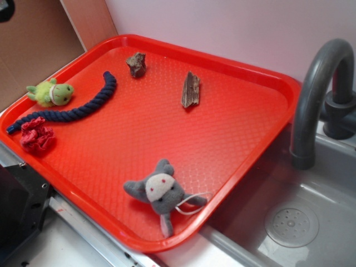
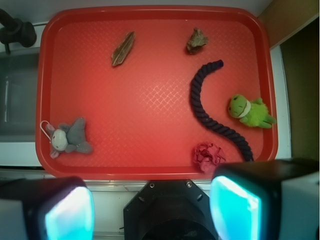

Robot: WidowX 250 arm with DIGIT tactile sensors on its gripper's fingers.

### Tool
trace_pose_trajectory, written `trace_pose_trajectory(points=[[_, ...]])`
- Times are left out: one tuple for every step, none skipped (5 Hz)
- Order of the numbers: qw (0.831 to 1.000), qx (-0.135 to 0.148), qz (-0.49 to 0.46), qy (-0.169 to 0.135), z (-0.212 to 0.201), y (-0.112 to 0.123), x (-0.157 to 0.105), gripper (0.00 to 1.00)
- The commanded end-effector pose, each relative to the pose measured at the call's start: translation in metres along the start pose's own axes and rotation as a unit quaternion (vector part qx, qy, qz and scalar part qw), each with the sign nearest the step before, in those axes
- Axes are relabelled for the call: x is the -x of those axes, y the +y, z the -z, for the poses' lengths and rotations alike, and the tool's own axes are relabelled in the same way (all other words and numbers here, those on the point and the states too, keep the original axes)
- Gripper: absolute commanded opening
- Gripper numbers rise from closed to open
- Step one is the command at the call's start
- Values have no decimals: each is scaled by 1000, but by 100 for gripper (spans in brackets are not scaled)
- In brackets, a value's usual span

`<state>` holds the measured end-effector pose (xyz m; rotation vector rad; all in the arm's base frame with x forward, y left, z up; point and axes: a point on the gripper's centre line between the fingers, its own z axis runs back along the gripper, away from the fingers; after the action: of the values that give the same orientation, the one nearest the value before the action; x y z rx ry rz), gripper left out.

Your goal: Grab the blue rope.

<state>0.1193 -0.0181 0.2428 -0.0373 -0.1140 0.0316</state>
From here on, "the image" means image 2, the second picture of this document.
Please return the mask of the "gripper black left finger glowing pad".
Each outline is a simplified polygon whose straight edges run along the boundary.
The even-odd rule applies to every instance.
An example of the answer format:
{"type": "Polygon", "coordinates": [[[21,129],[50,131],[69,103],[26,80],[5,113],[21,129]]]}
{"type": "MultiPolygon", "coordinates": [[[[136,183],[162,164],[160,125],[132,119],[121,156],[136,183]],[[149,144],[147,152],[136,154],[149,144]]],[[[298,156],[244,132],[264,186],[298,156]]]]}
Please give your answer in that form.
{"type": "Polygon", "coordinates": [[[76,176],[0,182],[2,240],[91,240],[91,191],[76,176]]]}

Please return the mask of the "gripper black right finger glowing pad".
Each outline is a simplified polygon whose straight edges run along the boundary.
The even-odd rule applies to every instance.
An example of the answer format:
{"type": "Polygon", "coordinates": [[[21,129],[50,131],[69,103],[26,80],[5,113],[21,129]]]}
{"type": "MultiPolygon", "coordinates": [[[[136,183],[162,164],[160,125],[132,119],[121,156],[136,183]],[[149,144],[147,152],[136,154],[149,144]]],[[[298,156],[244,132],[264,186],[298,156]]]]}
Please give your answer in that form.
{"type": "Polygon", "coordinates": [[[224,163],[209,206],[222,240],[317,240],[320,163],[305,158],[224,163]]]}

